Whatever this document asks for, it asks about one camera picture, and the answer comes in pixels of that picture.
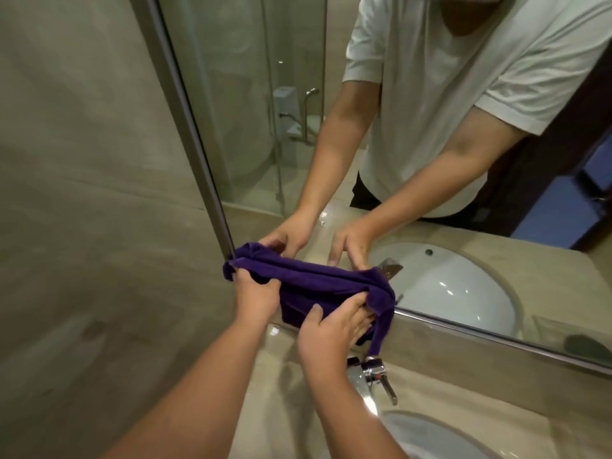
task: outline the shower enclosure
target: shower enclosure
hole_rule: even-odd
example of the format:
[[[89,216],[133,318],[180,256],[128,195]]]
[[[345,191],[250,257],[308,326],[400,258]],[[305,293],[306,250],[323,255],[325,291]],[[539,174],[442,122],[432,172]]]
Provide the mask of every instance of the shower enclosure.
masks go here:
[[[159,7],[220,200],[291,212],[323,119],[326,0]]]

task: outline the sink rim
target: sink rim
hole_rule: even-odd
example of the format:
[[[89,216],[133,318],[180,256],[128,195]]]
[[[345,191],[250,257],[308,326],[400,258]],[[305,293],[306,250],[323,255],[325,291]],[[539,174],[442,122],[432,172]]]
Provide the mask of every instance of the sink rim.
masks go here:
[[[399,242],[399,241],[391,241],[391,242],[385,242],[383,244],[378,244],[376,245],[374,248],[371,249],[372,252],[374,252],[375,250],[379,249],[379,248],[383,248],[385,246],[390,246],[390,245],[396,245],[396,244],[408,244],[408,245],[422,245],[422,246],[427,246],[427,247],[434,247],[434,248],[439,248],[440,250],[445,250],[445,251],[449,251],[450,253],[454,253],[457,254],[458,256],[461,256],[463,259],[465,259],[466,261],[471,262],[472,264],[474,264],[476,267],[478,267],[480,270],[482,270],[485,274],[487,274],[502,290],[504,293],[506,293],[506,295],[508,296],[509,300],[510,300],[510,304],[512,304],[512,307],[514,309],[514,312],[516,314],[516,322],[514,323],[514,326],[512,327],[512,332],[510,335],[503,335],[501,333],[497,333],[495,331],[487,331],[485,329],[481,329],[478,327],[472,327],[471,325],[466,325],[466,324],[461,324],[459,322],[455,322],[455,321],[451,321],[448,319],[444,319],[443,317],[439,317],[439,316],[432,316],[430,314],[427,313],[422,313],[420,311],[413,311],[411,309],[408,308],[404,308],[402,306],[396,306],[395,307],[395,316],[396,318],[406,318],[406,316],[402,315],[401,312],[399,313],[398,310],[402,310],[402,311],[406,311],[406,312],[410,312],[410,313],[415,313],[417,315],[424,315],[427,317],[430,317],[432,319],[435,320],[439,320],[442,322],[447,322],[447,323],[451,323],[454,325],[458,325],[459,327],[463,328],[463,329],[470,329],[470,330],[474,330],[477,331],[479,333],[492,333],[494,335],[497,335],[499,337],[502,338],[506,338],[506,339],[519,339],[518,338],[518,332],[521,331],[523,329],[523,320],[524,320],[524,310],[523,310],[523,304],[520,300],[520,298],[518,297],[518,294],[516,293],[516,291],[514,291],[514,289],[512,288],[512,286],[510,286],[510,284],[503,278],[501,277],[501,275],[491,269],[488,264],[483,263],[482,261],[480,261],[477,258],[474,258],[470,255],[467,255],[463,252],[459,252],[459,251],[455,251],[455,250],[451,250],[448,248],[445,248],[443,246],[438,246],[438,245],[432,245],[429,243],[421,243],[421,242]]]
[[[457,435],[458,437],[460,437],[462,440],[469,442],[470,444],[472,444],[473,446],[475,446],[476,448],[478,448],[479,451],[481,451],[483,453],[483,455],[485,455],[485,457],[487,457],[487,459],[503,459],[499,454],[497,454],[495,451],[493,451],[491,448],[489,448],[488,446],[486,446],[485,444],[483,444],[482,442],[480,442],[479,440],[471,437],[470,435],[468,435],[467,433],[459,430],[458,428],[449,425],[441,420],[438,420],[434,417],[431,416],[427,416],[426,414],[421,414],[419,412],[412,412],[412,411],[406,411],[404,409],[389,409],[386,411],[383,411],[379,414],[379,419],[381,421],[383,421],[385,419],[385,417],[389,416],[389,415],[399,415],[399,416],[405,416],[405,417],[410,417],[413,419],[420,419],[420,420],[424,420],[425,422],[429,422],[430,424],[434,424],[437,425],[445,430],[447,430],[448,432],[451,432],[455,435]]]

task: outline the purple towel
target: purple towel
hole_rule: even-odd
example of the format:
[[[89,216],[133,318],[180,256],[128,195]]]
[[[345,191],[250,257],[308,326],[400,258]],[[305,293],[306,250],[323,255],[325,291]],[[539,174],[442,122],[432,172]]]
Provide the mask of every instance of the purple towel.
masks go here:
[[[327,317],[349,297],[367,291],[366,304],[376,313],[376,321],[358,344],[371,339],[368,354],[380,353],[393,320],[395,293],[377,269],[350,272],[281,258],[259,243],[241,246],[236,250],[236,259],[223,265],[223,275],[227,280],[232,280],[232,266],[248,270],[259,283],[267,283],[271,278],[279,279],[282,283],[280,307],[283,322],[294,327],[302,326],[315,303],[320,304],[324,317]]]

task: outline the white t-shirt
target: white t-shirt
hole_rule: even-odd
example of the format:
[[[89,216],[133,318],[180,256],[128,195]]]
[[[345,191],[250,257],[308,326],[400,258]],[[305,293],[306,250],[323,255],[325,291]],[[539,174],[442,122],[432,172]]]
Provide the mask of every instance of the white t-shirt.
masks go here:
[[[344,81],[382,84],[360,169],[384,201],[431,163],[471,107],[539,135],[612,37],[612,0],[504,0],[467,37],[454,37],[440,2],[361,0]],[[427,217],[474,200],[486,175]]]

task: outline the man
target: man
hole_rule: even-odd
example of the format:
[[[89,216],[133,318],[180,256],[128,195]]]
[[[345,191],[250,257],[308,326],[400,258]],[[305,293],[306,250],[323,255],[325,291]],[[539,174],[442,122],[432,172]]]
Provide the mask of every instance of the man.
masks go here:
[[[103,459],[228,457],[259,342],[280,303],[278,280],[260,285],[239,269],[234,283],[233,324]],[[323,309],[313,307],[297,339],[302,367],[334,459],[409,459],[346,376],[349,349],[373,321],[365,299],[349,298],[324,320]]]
[[[340,95],[321,129],[295,213],[261,243],[293,258],[370,129],[336,232],[367,269],[374,239],[425,218],[461,226],[491,165],[539,135],[612,37],[612,0],[362,0]]]

